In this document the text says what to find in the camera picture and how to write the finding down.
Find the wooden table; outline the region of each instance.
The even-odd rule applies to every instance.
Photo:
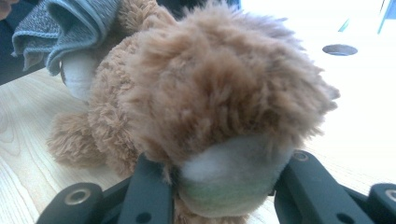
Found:
[[[346,39],[358,54],[335,57],[321,51]],[[324,78],[342,94],[339,108],[322,126],[325,134],[307,141],[306,150],[341,184],[361,193],[367,194],[374,183],[396,183],[396,61],[387,54],[391,49],[383,40],[353,36],[311,36],[306,43],[317,63],[327,68]],[[53,117],[84,109],[60,78],[46,70],[0,86],[0,223],[34,223],[56,193],[74,183],[93,182],[107,189],[120,181],[106,167],[64,167],[47,152]],[[277,223],[272,200],[249,223]]]

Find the teddy bear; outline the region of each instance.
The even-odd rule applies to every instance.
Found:
[[[175,190],[175,223],[246,223],[339,92],[283,20],[215,1],[185,14],[121,1],[129,35],[97,67],[88,110],[56,117],[49,152],[121,176],[144,153]]]

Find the gray towel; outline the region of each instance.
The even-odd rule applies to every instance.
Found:
[[[62,57],[100,46],[115,20],[120,0],[44,0],[20,23],[12,42],[24,70],[46,60],[52,75]]]

